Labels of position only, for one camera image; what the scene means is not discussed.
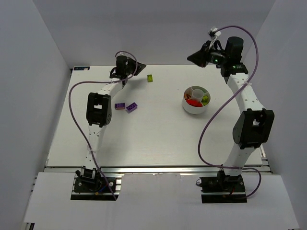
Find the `red lego brick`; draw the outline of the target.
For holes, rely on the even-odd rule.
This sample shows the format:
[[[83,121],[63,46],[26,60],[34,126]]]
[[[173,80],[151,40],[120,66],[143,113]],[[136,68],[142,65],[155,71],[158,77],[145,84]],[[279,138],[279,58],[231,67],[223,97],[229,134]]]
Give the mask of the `red lego brick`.
[[[193,107],[203,107],[201,102],[194,100],[194,99],[188,99],[186,100],[186,102]]]

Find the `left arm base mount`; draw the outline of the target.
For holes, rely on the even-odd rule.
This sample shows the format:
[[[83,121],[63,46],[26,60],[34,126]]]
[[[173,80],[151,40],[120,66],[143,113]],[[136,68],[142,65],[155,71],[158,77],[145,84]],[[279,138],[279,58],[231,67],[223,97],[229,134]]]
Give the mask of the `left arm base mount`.
[[[118,178],[108,177],[98,179],[96,184],[83,182],[79,177],[74,180],[71,200],[72,201],[115,201],[111,191],[116,198],[119,196]]]

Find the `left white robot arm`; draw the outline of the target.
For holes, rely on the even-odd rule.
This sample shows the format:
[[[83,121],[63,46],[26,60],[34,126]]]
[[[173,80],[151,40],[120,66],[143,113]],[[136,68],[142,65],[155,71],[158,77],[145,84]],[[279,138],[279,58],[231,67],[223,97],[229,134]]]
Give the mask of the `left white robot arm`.
[[[102,181],[106,181],[106,177],[97,162],[96,153],[101,148],[106,127],[111,122],[112,99],[126,86],[129,79],[138,75],[146,67],[145,64],[138,62],[134,55],[126,51],[117,52],[115,57],[116,66],[110,72],[109,81],[82,81],[73,85],[69,91],[71,117],[84,137],[88,149],[85,165],[82,166],[81,170],[76,171],[76,174],[81,183],[89,186],[92,191],[98,190]],[[102,89],[88,94],[86,107],[88,135],[81,129],[74,117],[71,105],[72,90],[82,84],[103,84]]]

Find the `orange lego brick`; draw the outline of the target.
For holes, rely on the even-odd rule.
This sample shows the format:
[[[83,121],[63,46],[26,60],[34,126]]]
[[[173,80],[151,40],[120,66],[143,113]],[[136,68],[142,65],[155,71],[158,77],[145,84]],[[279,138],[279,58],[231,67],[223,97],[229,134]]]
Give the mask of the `orange lego brick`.
[[[189,95],[189,94],[184,94],[184,99],[185,100],[188,100],[188,99],[190,99],[191,98],[191,96]]]

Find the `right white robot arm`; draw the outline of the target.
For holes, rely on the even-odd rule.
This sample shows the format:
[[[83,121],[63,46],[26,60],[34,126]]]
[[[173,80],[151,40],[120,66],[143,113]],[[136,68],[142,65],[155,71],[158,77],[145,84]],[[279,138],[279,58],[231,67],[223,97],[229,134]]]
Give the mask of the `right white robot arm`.
[[[267,110],[259,102],[250,84],[251,76],[241,61],[244,41],[232,36],[226,47],[218,40],[205,42],[201,49],[188,56],[187,60],[199,67],[214,64],[233,92],[240,116],[234,125],[234,145],[224,164],[219,166],[215,177],[201,178],[203,192],[232,192],[242,183],[242,170],[250,155],[267,142],[274,121],[273,110]]]

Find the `yellow lego piece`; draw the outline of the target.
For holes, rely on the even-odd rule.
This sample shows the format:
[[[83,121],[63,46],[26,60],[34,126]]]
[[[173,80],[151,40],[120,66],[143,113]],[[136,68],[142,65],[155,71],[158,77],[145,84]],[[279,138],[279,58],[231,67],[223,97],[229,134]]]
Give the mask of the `yellow lego piece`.
[[[201,103],[206,106],[209,103],[209,97],[207,95],[203,96]]]

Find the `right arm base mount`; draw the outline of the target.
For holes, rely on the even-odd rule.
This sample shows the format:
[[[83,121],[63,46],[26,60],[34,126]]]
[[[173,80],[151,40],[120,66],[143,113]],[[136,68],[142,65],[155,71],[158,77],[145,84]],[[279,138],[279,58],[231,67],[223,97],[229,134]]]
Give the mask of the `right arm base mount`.
[[[242,176],[200,177],[196,186],[201,188],[201,202],[203,204],[234,204],[246,203],[247,195]]]

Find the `yellow-green lego brick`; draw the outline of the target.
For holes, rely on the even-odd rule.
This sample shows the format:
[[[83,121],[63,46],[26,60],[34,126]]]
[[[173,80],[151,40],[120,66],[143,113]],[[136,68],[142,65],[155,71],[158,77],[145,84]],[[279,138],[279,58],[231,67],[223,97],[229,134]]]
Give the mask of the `yellow-green lego brick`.
[[[147,75],[147,82],[153,82],[153,76],[152,74]]]

